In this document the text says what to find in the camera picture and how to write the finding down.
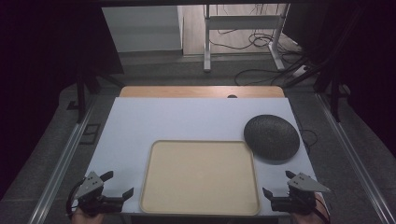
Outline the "person's left hand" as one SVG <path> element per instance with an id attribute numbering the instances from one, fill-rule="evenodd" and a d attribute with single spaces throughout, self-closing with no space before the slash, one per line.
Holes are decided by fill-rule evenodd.
<path id="1" fill-rule="evenodd" d="M 90 217 L 85 214 L 81 209 L 76 209 L 72 219 L 71 224 L 102 224 L 105 216 L 103 214 L 98 214 L 95 217 Z"/>

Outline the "black floor socket plate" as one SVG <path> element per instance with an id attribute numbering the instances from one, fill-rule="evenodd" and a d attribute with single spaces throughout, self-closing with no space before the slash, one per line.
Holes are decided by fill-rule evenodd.
<path id="1" fill-rule="evenodd" d="M 101 124 L 88 124 L 80 137 L 79 143 L 81 145 L 94 145 L 100 131 Z"/>

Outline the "white metal desk frame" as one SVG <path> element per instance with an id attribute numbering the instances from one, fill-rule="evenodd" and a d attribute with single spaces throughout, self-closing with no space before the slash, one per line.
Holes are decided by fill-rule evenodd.
<path id="1" fill-rule="evenodd" d="M 205 49 L 204 49 L 204 71 L 211 71 L 211 52 L 209 35 L 211 30 L 273 30 L 274 35 L 268 44 L 268 49 L 275 62 L 278 71 L 284 71 L 285 66 L 282 63 L 278 53 L 277 44 L 282 33 L 286 16 L 290 5 L 286 4 L 279 15 L 254 15 L 254 16 L 211 16 L 210 5 L 205 5 Z"/>

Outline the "silver floor rail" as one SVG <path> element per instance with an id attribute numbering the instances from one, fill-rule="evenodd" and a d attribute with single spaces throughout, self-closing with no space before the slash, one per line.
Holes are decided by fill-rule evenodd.
<path id="1" fill-rule="evenodd" d="M 86 112 L 80 119 L 80 121 L 75 125 L 71 135 L 69 136 L 63 152 L 59 160 L 57 161 L 56 166 L 49 178 L 49 181 L 44 188 L 36 206 L 33 210 L 32 215 L 30 216 L 27 224 L 43 224 L 50 208 L 55 200 L 55 197 L 60 189 L 60 186 L 64 180 L 64 176 L 67 172 L 69 164 L 74 157 L 74 154 L 77 150 L 78 143 L 83 135 L 83 132 L 88 124 L 88 121 L 92 115 L 92 110 L 94 104 L 97 100 L 97 96 L 89 96 L 88 102 L 86 103 Z"/>
<path id="2" fill-rule="evenodd" d="M 363 165 L 361 158 L 356 152 L 353 144 L 347 136 L 342 124 L 337 121 L 330 110 L 330 103 L 325 96 L 320 93 L 315 94 L 322 111 L 332 127 L 332 131 L 337 137 L 342 149 L 346 153 L 351 167 L 353 168 L 357 178 L 359 179 L 362 188 L 364 189 L 372 207 L 377 213 L 382 224 L 396 224 L 396 213 L 392 212 L 388 202 L 382 194 L 378 185 L 369 175 L 367 169 Z"/>

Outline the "dark speckled round plate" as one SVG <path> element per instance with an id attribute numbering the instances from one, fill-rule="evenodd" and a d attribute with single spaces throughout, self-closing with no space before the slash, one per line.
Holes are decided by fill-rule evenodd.
<path id="1" fill-rule="evenodd" d="M 250 119 L 244 128 L 244 139 L 256 157 L 270 161 L 288 160 L 300 148 L 296 129 L 275 115 L 259 115 Z"/>

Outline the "white table cover sheet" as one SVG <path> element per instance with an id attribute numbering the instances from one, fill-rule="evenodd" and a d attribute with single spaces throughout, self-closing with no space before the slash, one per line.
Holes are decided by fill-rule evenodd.
<path id="1" fill-rule="evenodd" d="M 286 98 L 123 98 L 115 100 L 87 171 L 114 176 L 104 184 L 107 197 L 122 197 L 134 188 L 134 196 L 123 201 L 123 214 L 160 215 L 140 207 L 152 145 L 157 141 L 238 141 L 245 143 L 247 122 L 259 115 L 275 115 L 296 123 Z M 270 202 L 262 189 L 275 196 L 287 194 L 286 171 L 314 176 L 306 149 L 285 161 L 253 160 L 261 210 L 254 216 L 272 217 Z"/>

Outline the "wooden table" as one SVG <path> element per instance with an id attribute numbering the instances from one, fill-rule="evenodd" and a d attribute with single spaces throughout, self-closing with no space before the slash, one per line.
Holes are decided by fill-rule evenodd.
<path id="1" fill-rule="evenodd" d="M 120 97 L 151 98 L 284 98 L 277 86 L 127 86 L 121 89 Z"/>

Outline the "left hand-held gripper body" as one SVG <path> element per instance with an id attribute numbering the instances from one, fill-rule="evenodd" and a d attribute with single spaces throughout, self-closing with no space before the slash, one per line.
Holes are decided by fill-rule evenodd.
<path id="1" fill-rule="evenodd" d="M 119 213 L 122 210 L 122 197 L 105 196 L 104 184 L 100 182 L 97 173 L 90 172 L 74 196 L 74 199 L 78 201 L 78 208 L 90 217 L 98 214 Z"/>

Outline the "white cabinet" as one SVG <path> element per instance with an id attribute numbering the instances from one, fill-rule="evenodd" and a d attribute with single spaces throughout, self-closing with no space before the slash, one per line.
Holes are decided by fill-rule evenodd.
<path id="1" fill-rule="evenodd" d="M 177 6 L 103 7 L 117 52 L 182 50 Z"/>

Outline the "dark curtain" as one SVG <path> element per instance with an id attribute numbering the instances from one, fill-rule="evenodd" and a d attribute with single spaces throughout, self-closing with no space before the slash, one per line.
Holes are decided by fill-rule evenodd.
<path id="1" fill-rule="evenodd" d="M 122 71 L 98 6 L 0 0 L 0 200 L 52 119 L 63 89 Z"/>
<path id="2" fill-rule="evenodd" d="M 335 49 L 356 6 L 362 14 L 337 58 L 348 102 L 396 157 L 396 0 L 290 5 L 283 33 L 320 64 Z"/>

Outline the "beige rectangular tray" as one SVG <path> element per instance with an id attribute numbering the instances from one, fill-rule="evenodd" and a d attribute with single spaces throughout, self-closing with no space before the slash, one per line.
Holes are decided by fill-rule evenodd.
<path id="1" fill-rule="evenodd" d="M 157 141 L 140 200 L 149 214 L 254 216 L 261 210 L 251 150 L 238 141 Z"/>

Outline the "white power strip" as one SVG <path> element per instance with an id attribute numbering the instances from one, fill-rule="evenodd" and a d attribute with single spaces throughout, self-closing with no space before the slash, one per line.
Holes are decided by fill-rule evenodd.
<path id="1" fill-rule="evenodd" d="M 309 67 L 307 65 L 302 65 L 300 68 L 298 68 L 294 73 L 293 76 L 294 77 L 299 77 L 300 75 L 302 75 L 303 73 L 305 73 L 306 71 L 309 70 Z"/>

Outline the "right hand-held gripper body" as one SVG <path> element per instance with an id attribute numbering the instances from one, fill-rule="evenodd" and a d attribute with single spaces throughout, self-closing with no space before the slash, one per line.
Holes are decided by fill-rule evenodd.
<path id="1" fill-rule="evenodd" d="M 320 184 L 308 175 L 296 174 L 288 182 L 287 197 L 274 197 L 271 201 L 273 211 L 308 215 L 316 208 L 316 192 L 330 192 L 328 187 Z"/>

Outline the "person's right hand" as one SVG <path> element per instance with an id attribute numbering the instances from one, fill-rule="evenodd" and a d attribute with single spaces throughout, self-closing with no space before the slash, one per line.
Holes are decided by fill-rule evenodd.
<path id="1" fill-rule="evenodd" d="M 316 193 L 315 196 L 317 204 L 316 209 L 318 212 L 311 212 L 305 216 L 292 213 L 291 217 L 295 224 L 326 224 L 326 222 L 330 220 L 330 215 L 324 204 L 323 198 L 318 193 Z"/>

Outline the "black metal stand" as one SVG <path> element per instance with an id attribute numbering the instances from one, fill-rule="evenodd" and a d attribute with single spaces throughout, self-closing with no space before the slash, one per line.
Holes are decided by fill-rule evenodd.
<path id="1" fill-rule="evenodd" d="M 111 75 L 104 73 L 103 71 L 96 68 L 89 68 L 85 71 L 77 72 L 77 98 L 76 102 L 71 102 L 68 108 L 78 111 L 77 123 L 81 123 L 87 114 L 85 89 L 88 89 L 90 94 L 98 94 L 101 91 L 100 84 L 97 80 L 100 77 L 111 84 L 119 87 L 120 89 L 125 87 L 125 84 L 115 79 Z"/>
<path id="2" fill-rule="evenodd" d="M 315 92 L 324 93 L 330 89 L 330 112 L 337 122 L 341 121 L 338 112 L 339 99 L 347 96 L 340 92 L 340 84 L 338 72 L 321 72 L 314 84 Z"/>

